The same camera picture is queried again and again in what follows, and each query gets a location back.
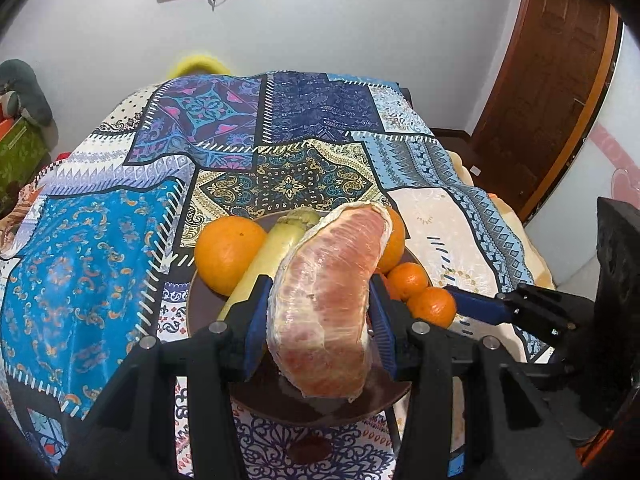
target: door frame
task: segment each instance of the door frame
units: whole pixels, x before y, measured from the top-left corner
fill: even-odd
[[[522,33],[528,7],[529,0],[520,1],[518,15],[513,27],[513,33],[511,34],[509,46],[507,47],[507,52],[504,55],[500,72],[498,72],[498,77],[495,79],[494,87],[487,99],[484,110],[482,110],[478,124],[476,124],[474,134],[471,137],[471,146],[474,150],[477,149],[478,144],[481,142],[480,135],[478,134],[482,129],[484,129],[484,126],[486,125],[486,122],[498,100],[502,85],[508,76],[514,54],[520,41],[520,35]],[[597,113],[600,111],[600,105],[602,104],[604,94],[606,94],[608,89],[610,77],[613,73],[615,58],[617,57],[616,43],[619,43],[616,41],[619,36],[618,22],[618,13],[613,6],[609,6],[609,26],[607,28],[604,50],[587,100],[584,103],[584,107],[578,116],[578,120],[576,121],[567,142],[562,147],[562,150],[558,154],[558,157],[552,164],[551,168],[526,201],[525,205],[520,210],[516,211],[520,221],[525,221],[534,211],[536,211],[537,206],[541,204],[542,200],[549,196],[551,191],[553,191],[553,188],[558,184],[560,177],[562,177],[573,161],[573,158],[575,158],[578,143],[586,136],[588,133],[587,128],[590,128]]]

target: small orange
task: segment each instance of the small orange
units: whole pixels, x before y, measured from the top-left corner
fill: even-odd
[[[429,277],[422,266],[411,262],[398,265],[386,277],[389,283],[394,286],[402,301],[408,300],[431,285]]]
[[[193,251],[198,275],[214,292],[231,295],[266,237],[265,230],[248,218],[214,220],[204,227]]]
[[[456,317],[456,300],[448,290],[429,286],[406,302],[411,315],[429,323],[449,328]]]
[[[379,274],[380,278],[382,278],[382,283],[385,284],[386,287],[386,292],[389,294],[389,298],[391,300],[400,300],[400,295],[398,294],[398,291],[396,290],[396,288],[391,285],[391,282],[389,282],[389,280],[387,279],[387,277],[382,274],[382,272],[380,272],[380,269],[376,269],[374,274]]]
[[[404,222],[402,222],[402,217],[390,207],[387,207],[386,210],[391,216],[394,227],[389,241],[386,243],[385,252],[382,253],[382,257],[378,261],[378,268],[382,274],[388,273],[400,263],[400,258],[404,254]]]

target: tablecloth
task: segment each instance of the tablecloth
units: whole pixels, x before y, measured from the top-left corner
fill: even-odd
[[[406,246],[435,285],[494,296],[534,281],[524,232],[460,180],[398,85],[373,78],[274,72],[152,85],[118,104],[37,187],[0,253],[0,398],[53,471],[132,346],[148,334],[186,337],[193,247],[219,216],[378,200],[401,214]],[[520,360],[550,352],[511,325],[457,316],[452,330],[493,333]],[[176,453],[190,474],[186,388],[178,379]],[[234,417],[250,478],[392,475],[383,414],[313,430],[332,454],[307,466],[287,447],[311,430],[239,406]],[[400,405],[400,429],[403,417]]]

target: dark brown plate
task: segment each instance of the dark brown plate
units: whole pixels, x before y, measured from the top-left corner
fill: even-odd
[[[286,211],[265,215],[257,220],[269,231]],[[409,250],[403,262],[417,262]],[[216,320],[226,298],[216,294],[196,273],[187,297],[187,330],[197,332]],[[353,402],[346,399],[304,399],[289,381],[280,375],[269,352],[264,353],[256,373],[246,383],[233,383],[229,391],[233,400],[255,415],[294,426],[329,427],[363,420],[397,402],[409,391],[409,383],[394,382],[382,367],[375,339],[372,340],[373,364],[362,394]]]

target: pomelo segment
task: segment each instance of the pomelo segment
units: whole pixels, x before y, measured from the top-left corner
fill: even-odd
[[[280,264],[269,296],[267,344],[305,397],[355,399],[371,366],[369,279],[392,231],[378,202],[343,204]]]

